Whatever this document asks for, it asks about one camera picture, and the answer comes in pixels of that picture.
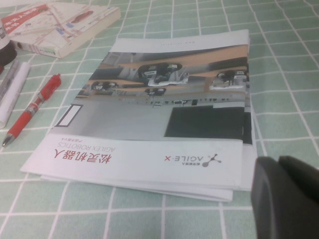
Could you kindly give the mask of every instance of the stack of brochures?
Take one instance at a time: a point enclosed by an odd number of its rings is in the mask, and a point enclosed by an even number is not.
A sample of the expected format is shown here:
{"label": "stack of brochures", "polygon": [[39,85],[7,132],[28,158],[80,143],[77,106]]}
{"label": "stack of brochures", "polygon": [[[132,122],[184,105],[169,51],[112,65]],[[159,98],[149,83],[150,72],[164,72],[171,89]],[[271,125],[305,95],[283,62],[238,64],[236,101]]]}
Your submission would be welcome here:
{"label": "stack of brochures", "polygon": [[118,39],[23,172],[231,201],[257,157],[249,32]]}

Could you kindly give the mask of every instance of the pen clip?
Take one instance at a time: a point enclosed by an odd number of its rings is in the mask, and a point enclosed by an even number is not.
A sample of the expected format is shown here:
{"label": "pen clip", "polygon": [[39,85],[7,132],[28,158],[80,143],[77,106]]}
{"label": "pen clip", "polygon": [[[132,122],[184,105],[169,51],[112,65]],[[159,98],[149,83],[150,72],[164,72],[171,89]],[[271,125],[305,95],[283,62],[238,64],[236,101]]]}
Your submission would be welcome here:
{"label": "pen clip", "polygon": [[48,100],[53,92],[61,85],[60,74],[53,75],[40,91],[45,100]]}

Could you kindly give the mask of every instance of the white paper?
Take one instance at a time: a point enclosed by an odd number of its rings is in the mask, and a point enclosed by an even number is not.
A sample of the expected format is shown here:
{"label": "white paper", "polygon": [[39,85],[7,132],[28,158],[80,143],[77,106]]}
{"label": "white paper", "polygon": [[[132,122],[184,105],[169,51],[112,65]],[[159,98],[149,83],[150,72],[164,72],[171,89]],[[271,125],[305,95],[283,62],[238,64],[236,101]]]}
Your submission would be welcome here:
{"label": "white paper", "polygon": [[[54,178],[42,175],[41,179],[51,181],[67,181],[65,179]],[[154,185],[151,183],[137,183],[137,182],[117,182],[117,181],[105,181],[105,185],[114,187],[123,187],[136,190],[143,190],[155,193],[164,193],[169,195],[189,197],[210,201],[224,201],[230,202],[233,198],[233,191],[226,189],[211,189],[211,188],[200,188],[190,186],[171,186],[171,185]]]}
{"label": "white paper", "polygon": [[239,190],[251,191],[254,179],[255,162],[258,157],[255,139],[254,112],[251,111],[251,138],[252,144],[243,144],[242,179]]}
{"label": "white paper", "polygon": [[162,53],[221,48],[249,44],[249,31],[238,30],[214,35],[168,39],[119,38],[110,52]]}
{"label": "white paper", "polygon": [[0,104],[0,128],[4,128],[28,76],[30,65],[23,62]]}

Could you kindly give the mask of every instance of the pen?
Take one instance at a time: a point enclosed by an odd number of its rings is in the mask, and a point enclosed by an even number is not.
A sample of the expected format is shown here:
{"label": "pen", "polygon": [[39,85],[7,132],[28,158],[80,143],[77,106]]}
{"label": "pen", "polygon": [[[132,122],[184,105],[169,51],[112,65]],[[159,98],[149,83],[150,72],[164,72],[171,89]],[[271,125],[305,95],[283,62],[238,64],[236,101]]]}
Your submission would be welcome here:
{"label": "pen", "polygon": [[11,129],[9,129],[2,143],[3,147],[9,145],[18,137],[23,128],[28,124],[28,122],[38,111],[39,107],[43,104],[43,102],[47,101],[51,97],[53,92],[56,90],[56,88],[58,88],[60,85],[60,74],[52,76],[51,79],[45,84],[45,86],[39,92],[36,100],[25,109],[25,111],[21,114],[21,116],[14,123]]}
{"label": "pen", "polygon": [[18,61],[14,61],[13,64],[11,65],[7,75],[5,76],[2,84],[0,85],[0,102],[4,95],[6,94],[7,90],[9,89],[9,86],[12,82],[12,79],[14,77],[14,74],[19,66]]}

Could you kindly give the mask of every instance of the tablecloth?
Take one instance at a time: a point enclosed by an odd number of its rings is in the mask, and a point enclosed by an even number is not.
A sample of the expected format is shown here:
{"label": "tablecloth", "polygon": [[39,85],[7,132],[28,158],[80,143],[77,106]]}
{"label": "tablecloth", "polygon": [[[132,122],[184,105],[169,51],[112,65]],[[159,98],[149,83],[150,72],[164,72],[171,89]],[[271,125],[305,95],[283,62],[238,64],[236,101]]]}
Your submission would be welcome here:
{"label": "tablecloth", "polygon": [[[56,73],[62,85],[0,150],[1,239],[254,239],[249,192],[219,203],[78,182],[41,181],[20,167],[57,123],[116,38],[171,38],[249,29],[259,155],[319,167],[318,0],[85,0],[122,18],[63,59],[18,51],[31,71],[0,139]],[[0,17],[21,8],[0,9]],[[0,80],[8,71],[1,74]]]}

